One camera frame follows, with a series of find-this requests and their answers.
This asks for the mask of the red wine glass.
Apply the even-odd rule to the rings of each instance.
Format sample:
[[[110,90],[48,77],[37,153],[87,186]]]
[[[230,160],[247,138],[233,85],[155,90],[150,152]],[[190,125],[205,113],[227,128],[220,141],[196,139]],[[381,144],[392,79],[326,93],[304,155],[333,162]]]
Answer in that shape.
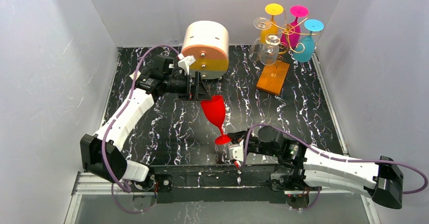
[[[223,131],[223,124],[226,117],[226,107],[223,96],[215,95],[210,101],[202,101],[201,106],[206,119],[220,131],[221,135],[215,139],[215,144],[224,145],[229,143],[231,138]]]

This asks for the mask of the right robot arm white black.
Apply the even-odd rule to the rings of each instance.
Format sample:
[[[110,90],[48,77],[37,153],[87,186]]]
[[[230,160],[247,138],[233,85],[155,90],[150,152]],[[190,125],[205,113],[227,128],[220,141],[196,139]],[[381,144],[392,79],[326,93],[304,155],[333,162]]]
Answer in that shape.
[[[249,153],[277,158],[285,173],[273,173],[267,181],[274,191],[331,188],[358,193],[378,205],[401,209],[403,174],[392,158],[360,162],[359,159],[306,147],[272,126],[263,126],[255,137],[250,130],[228,133],[228,156],[236,167],[244,165]]]

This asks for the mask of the clear wine glass front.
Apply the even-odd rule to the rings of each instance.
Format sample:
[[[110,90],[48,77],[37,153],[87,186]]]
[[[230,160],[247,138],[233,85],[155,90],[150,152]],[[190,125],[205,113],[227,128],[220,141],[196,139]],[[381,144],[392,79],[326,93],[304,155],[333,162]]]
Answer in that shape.
[[[260,62],[264,65],[274,65],[279,54],[280,38],[277,35],[270,34],[265,38],[265,43],[259,51]]]

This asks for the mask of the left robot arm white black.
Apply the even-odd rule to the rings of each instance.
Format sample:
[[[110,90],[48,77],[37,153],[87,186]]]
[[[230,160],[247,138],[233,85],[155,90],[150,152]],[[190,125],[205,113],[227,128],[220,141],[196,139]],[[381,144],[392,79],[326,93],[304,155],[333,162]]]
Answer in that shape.
[[[150,167],[126,160],[121,151],[125,140],[142,116],[166,93],[184,101],[211,99],[201,75],[190,69],[194,56],[176,58],[158,55],[152,67],[141,72],[128,97],[113,116],[94,134],[80,140],[83,169],[107,181],[144,182]]]

